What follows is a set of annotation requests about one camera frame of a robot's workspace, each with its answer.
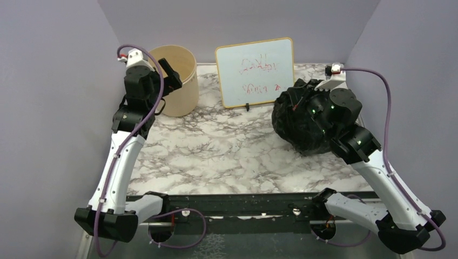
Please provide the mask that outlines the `black plastic trash bag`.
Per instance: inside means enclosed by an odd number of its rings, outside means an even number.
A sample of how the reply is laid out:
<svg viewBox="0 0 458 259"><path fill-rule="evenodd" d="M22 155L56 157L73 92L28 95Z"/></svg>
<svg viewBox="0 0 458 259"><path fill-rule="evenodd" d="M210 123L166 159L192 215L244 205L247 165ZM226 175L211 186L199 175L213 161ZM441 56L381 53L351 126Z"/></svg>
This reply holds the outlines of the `black plastic trash bag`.
<svg viewBox="0 0 458 259"><path fill-rule="evenodd" d="M319 79L304 81L299 78L276 98L273 106L271 118L274 131L303 156L331 151L322 130L306 113L306 90L316 87L320 82Z"/></svg>

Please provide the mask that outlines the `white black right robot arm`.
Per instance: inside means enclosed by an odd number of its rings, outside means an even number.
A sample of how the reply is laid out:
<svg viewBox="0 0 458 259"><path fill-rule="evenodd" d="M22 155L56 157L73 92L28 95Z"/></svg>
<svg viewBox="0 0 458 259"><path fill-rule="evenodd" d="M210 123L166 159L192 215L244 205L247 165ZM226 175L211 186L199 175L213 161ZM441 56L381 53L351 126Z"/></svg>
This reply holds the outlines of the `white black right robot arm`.
<svg viewBox="0 0 458 259"><path fill-rule="evenodd" d="M292 112L312 119L332 153L356 170L386 207L371 207L326 188L313 198L312 214L320 220L343 217L365 227L397 254L424 249L430 232L444 223L445 215L415 197L384 160L374 135L356 123L362 103L354 93L346 88L321 92L303 86L289 88L288 94Z"/></svg>

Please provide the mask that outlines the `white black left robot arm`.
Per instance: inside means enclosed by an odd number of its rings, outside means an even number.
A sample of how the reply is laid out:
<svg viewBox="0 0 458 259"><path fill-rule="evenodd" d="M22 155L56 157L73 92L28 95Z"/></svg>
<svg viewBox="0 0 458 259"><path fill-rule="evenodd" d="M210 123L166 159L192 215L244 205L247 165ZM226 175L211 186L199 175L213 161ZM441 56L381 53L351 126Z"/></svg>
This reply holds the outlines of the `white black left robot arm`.
<svg viewBox="0 0 458 259"><path fill-rule="evenodd" d="M182 87L179 73L165 58L158 64L166 74L164 87L160 86L158 71L145 62L126 69L126 93L113 115L111 148L102 177L89 204L77 208L74 215L89 235L128 243L140 223L150 217L159 222L169 217L165 194L147 192L134 202L126 201L133 167L158 115L157 104Z"/></svg>

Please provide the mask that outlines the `beige cylindrical trash bin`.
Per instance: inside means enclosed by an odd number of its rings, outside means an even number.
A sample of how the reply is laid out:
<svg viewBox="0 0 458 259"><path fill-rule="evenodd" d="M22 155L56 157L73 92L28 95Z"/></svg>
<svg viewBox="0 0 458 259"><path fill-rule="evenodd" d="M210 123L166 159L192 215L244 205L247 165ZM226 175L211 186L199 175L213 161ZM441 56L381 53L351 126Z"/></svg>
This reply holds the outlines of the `beige cylindrical trash bin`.
<svg viewBox="0 0 458 259"><path fill-rule="evenodd" d="M165 58L171 67L179 74L183 83L178 90L165 96L159 108L164 106L162 114L169 117L183 117L191 113L198 105L199 85L197 77L197 62L191 51L178 45L165 45L150 51L156 59Z"/></svg>

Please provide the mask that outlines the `yellow framed whiteboard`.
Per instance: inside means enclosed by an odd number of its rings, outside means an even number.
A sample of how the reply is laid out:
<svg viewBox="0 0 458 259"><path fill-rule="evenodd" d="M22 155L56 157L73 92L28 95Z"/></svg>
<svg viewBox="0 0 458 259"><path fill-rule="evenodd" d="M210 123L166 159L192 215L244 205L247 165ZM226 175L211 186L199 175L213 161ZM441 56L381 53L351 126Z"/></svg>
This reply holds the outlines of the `yellow framed whiteboard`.
<svg viewBox="0 0 458 259"><path fill-rule="evenodd" d="M215 60L225 108L274 102L295 82L289 37L221 46Z"/></svg>

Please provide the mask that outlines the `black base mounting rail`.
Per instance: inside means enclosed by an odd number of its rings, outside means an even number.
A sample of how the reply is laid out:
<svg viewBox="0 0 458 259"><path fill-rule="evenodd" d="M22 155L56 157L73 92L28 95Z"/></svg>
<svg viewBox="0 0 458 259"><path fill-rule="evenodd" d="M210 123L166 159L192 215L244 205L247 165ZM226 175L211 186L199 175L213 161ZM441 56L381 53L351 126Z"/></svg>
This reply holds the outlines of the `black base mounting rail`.
<svg viewBox="0 0 458 259"><path fill-rule="evenodd" d="M310 224L331 218L315 193L169 195L164 218L147 217L152 229L168 226L177 235L310 233Z"/></svg>

